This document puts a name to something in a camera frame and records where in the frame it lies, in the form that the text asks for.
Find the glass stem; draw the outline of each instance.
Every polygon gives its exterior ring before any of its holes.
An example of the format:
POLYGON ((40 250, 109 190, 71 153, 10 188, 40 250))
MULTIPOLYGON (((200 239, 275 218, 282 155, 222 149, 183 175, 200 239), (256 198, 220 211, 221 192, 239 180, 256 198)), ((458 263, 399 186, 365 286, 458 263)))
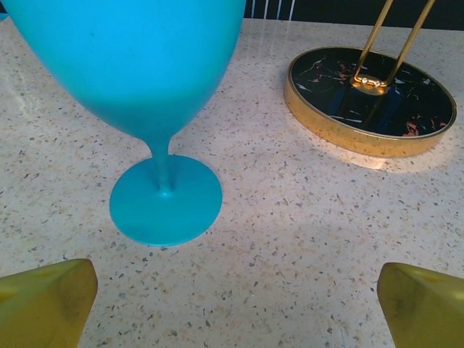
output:
POLYGON ((157 141, 154 144, 148 144, 152 152, 154 166, 157 170, 156 182, 159 192, 163 195, 169 195, 173 192, 173 183, 170 177, 169 168, 169 139, 167 141, 157 141))

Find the plastic goblet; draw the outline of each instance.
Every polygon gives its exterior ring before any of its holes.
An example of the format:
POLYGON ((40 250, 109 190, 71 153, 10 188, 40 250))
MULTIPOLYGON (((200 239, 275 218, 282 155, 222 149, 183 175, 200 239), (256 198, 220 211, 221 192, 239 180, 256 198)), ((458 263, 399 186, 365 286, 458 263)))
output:
POLYGON ((209 101, 239 37, 245 0, 2 0, 35 55, 87 110, 152 158, 117 181, 109 211, 143 244, 190 241, 215 221, 216 175, 168 154, 209 101))

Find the dark background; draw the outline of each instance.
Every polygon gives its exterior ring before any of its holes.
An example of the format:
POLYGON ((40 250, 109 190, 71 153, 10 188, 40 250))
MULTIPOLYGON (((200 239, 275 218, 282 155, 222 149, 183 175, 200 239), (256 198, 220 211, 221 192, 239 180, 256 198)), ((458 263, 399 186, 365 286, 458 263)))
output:
MULTIPOLYGON (((426 1, 396 0, 384 25, 412 28, 426 1)), ((384 3, 384 0, 247 0, 244 15, 264 18, 267 4, 266 18, 288 20, 293 4, 292 20, 373 25, 384 3)), ((5 12, 1 0, 0 12, 5 12)), ((423 28, 464 30, 464 0, 436 0, 423 28)))

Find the speckled countertop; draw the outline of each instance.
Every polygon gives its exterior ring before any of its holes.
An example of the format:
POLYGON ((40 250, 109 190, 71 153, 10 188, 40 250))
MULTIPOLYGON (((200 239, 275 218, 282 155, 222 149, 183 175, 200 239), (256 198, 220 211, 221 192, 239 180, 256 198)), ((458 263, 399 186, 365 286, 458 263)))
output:
MULTIPOLYGON (((158 249, 108 213, 124 170, 148 157, 49 77, 0 24, 0 274, 88 257, 99 293, 91 347, 393 347, 376 296, 385 262, 464 276, 464 33, 422 30, 407 60, 442 82, 458 120, 430 152, 377 159, 309 133, 283 101, 290 61, 363 46, 369 27, 245 20, 217 93, 172 141, 223 183, 213 227, 158 249)), ((396 55, 409 30, 384 28, 396 55)))

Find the yellow corner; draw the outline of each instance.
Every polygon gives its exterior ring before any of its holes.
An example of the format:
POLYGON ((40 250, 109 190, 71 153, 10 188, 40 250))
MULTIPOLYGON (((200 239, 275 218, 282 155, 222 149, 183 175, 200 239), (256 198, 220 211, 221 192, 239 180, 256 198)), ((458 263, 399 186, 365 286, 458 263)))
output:
POLYGON ((464 279, 387 263, 377 293, 397 348, 464 347, 464 279))
POLYGON ((76 348, 97 288, 84 259, 0 278, 0 348, 76 348))

